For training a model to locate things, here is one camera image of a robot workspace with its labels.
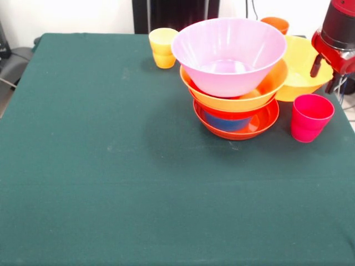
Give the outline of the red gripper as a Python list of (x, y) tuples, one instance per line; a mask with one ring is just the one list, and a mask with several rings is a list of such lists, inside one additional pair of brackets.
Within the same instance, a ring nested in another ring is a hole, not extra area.
[(321, 67), (321, 61), (324, 59), (335, 71), (333, 78), (328, 82), (325, 93), (332, 94), (340, 82), (340, 75), (354, 73), (354, 49), (342, 50), (327, 44), (321, 37), (322, 28), (318, 28), (314, 33), (311, 43), (317, 51), (310, 76), (315, 78)]

